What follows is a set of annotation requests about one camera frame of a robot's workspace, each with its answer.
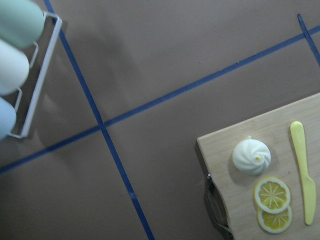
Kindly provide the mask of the white bun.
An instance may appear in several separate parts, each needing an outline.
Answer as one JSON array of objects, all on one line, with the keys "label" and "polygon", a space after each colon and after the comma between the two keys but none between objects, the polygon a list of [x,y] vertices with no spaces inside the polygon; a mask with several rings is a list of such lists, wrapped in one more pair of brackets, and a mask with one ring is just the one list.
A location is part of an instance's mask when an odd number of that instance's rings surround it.
[{"label": "white bun", "polygon": [[242,173],[257,176],[266,170],[272,160],[266,144],[248,137],[239,142],[232,152],[232,162]]}]

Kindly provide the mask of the wooden cutting board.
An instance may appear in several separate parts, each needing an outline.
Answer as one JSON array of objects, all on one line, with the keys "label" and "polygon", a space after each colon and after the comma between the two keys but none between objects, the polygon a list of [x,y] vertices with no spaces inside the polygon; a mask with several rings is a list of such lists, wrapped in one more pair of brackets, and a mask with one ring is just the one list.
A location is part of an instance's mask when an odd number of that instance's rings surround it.
[{"label": "wooden cutting board", "polygon": [[[320,183],[320,96],[314,94],[283,107],[258,115],[197,139],[208,173],[218,190],[226,220],[236,240],[317,240],[320,237],[320,214],[313,223],[304,222],[304,201],[300,171],[294,151],[290,125],[303,124],[307,167],[310,178]],[[260,175],[250,176],[236,169],[232,153],[247,137],[265,143],[271,163]],[[257,221],[254,188],[260,179],[276,177],[289,188],[293,219],[279,234],[264,231]]]}]

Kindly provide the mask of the lemon slice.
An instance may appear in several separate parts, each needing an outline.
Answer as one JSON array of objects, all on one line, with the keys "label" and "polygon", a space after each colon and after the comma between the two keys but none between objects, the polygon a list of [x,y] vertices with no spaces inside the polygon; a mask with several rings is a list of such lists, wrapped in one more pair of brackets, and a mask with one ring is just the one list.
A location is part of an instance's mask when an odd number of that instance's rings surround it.
[{"label": "lemon slice", "polygon": [[291,206],[279,213],[270,213],[257,208],[257,222],[259,226],[270,234],[280,234],[286,231],[292,223],[293,212]]},{"label": "lemon slice", "polygon": [[289,206],[291,193],[282,180],[270,176],[261,179],[255,185],[253,198],[256,205],[264,212],[278,214]]}]

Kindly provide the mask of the yellow plastic knife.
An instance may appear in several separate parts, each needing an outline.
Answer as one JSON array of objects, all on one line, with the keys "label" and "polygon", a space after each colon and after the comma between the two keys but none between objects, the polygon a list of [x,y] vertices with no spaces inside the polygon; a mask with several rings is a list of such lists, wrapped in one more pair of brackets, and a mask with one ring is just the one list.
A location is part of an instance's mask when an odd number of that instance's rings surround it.
[{"label": "yellow plastic knife", "polygon": [[316,213],[316,184],[309,176],[307,148],[304,126],[300,121],[294,121],[290,125],[290,134],[298,162],[300,180],[303,193],[304,222],[312,225]]}]

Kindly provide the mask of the white cup rack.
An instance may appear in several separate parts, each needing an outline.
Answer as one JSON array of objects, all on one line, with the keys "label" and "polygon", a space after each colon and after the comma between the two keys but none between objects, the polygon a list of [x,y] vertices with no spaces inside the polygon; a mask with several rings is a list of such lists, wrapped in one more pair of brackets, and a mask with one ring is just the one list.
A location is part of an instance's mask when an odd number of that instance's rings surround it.
[{"label": "white cup rack", "polygon": [[42,92],[43,84],[45,82],[47,71],[48,71],[48,68],[53,56],[53,52],[55,50],[55,46],[58,40],[58,36],[63,24],[62,19],[55,13],[43,11],[43,17],[45,21],[48,18],[52,19],[54,28],[52,30],[48,46],[46,48],[46,52],[43,57],[41,68],[39,70],[39,74],[35,82],[34,90],[32,92],[32,97],[28,106],[27,113],[25,115],[23,126],[21,127],[21,131],[19,133],[14,133],[11,131],[7,134],[8,136],[17,138],[17,139],[24,139],[29,135],[31,125],[34,119],[35,111],[37,109],[38,101]]}]

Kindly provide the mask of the blue cup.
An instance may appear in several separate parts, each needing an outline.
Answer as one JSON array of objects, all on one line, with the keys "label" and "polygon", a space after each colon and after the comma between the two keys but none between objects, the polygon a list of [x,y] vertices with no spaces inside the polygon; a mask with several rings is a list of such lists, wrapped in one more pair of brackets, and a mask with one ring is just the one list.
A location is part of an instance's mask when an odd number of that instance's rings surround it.
[{"label": "blue cup", "polygon": [[0,140],[5,139],[16,124],[14,107],[2,97],[0,98]]}]

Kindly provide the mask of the white cup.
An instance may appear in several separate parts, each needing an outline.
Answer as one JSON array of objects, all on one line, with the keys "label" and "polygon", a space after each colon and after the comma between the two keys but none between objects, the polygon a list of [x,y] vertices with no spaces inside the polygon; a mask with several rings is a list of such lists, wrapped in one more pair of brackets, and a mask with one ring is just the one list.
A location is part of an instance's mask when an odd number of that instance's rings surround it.
[{"label": "white cup", "polygon": [[15,92],[29,75],[27,56],[4,40],[0,40],[0,95]]}]

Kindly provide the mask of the green cup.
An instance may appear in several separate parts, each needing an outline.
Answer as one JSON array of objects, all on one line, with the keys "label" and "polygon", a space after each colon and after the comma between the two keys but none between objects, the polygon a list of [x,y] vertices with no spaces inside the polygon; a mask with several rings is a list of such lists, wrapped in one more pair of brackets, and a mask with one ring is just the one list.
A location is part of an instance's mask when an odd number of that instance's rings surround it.
[{"label": "green cup", "polygon": [[45,17],[31,0],[0,1],[0,38],[19,49],[30,47],[42,35]]}]

